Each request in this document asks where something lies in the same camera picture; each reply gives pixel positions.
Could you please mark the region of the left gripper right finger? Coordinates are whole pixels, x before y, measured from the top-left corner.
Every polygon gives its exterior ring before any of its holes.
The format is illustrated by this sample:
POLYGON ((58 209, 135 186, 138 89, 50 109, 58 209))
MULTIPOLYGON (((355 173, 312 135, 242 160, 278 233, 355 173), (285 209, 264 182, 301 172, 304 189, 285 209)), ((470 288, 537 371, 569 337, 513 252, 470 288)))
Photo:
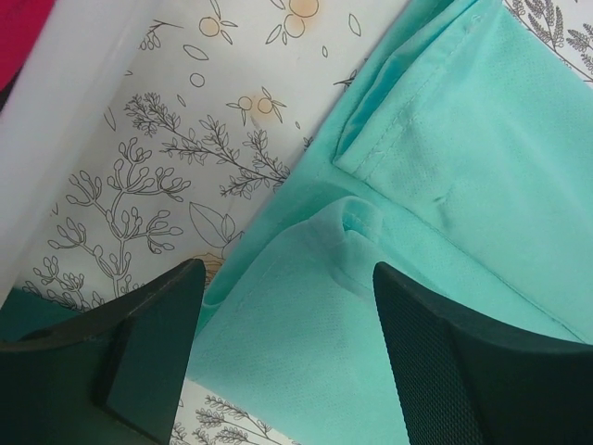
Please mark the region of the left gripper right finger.
POLYGON ((413 444, 588 444, 592 348, 502 323, 380 262, 373 291, 413 444))

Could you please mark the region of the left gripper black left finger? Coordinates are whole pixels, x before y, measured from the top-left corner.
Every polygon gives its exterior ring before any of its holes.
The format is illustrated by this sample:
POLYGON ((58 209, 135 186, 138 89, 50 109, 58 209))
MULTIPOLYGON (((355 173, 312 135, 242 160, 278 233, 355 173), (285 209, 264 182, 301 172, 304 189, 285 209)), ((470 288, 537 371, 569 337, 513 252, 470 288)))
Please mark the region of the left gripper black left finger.
POLYGON ((78 316, 1 340, 5 444, 166 444, 205 287, 200 260, 78 316))

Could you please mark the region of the turquoise t shirt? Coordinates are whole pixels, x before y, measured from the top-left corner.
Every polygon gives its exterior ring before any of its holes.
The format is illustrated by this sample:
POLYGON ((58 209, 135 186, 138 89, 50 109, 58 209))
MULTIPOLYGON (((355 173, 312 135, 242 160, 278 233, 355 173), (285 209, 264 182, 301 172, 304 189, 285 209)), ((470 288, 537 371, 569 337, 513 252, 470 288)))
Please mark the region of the turquoise t shirt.
POLYGON ((404 444, 384 261, 592 339, 592 91, 500 1, 413 1, 205 296, 189 378, 303 444, 404 444))

